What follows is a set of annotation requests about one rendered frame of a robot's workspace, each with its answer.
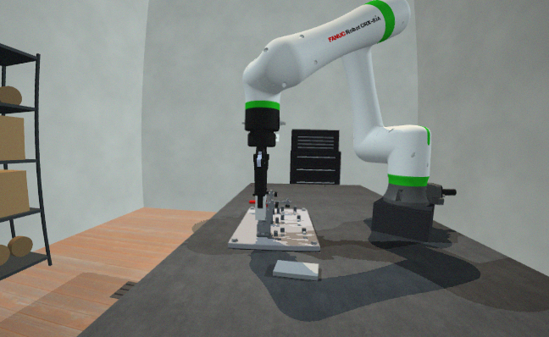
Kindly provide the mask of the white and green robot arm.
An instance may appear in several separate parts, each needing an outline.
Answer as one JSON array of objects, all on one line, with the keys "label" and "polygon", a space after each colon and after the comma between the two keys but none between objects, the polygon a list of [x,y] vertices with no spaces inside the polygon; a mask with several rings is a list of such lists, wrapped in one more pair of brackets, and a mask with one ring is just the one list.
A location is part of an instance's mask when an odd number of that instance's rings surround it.
[{"label": "white and green robot arm", "polygon": [[281,92],[341,58],[352,104],[354,151],[365,162],[388,163],[383,200],[404,207],[443,205],[442,185],[427,183],[430,130],[385,127],[375,89],[371,47],[404,31],[410,16],[406,0],[373,0],[329,23],[271,41],[243,73],[245,130],[279,131],[286,125],[280,121]]}]

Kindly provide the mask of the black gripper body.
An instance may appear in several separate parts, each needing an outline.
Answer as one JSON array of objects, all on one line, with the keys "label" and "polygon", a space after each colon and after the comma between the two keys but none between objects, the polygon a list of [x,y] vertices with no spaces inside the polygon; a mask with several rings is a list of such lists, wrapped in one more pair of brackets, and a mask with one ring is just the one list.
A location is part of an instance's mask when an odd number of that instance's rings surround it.
[{"label": "black gripper body", "polygon": [[247,138],[248,146],[256,147],[256,158],[258,158],[258,152],[262,152],[262,158],[264,158],[265,167],[265,154],[267,154],[267,147],[275,147],[276,134],[269,132],[250,132]]}]

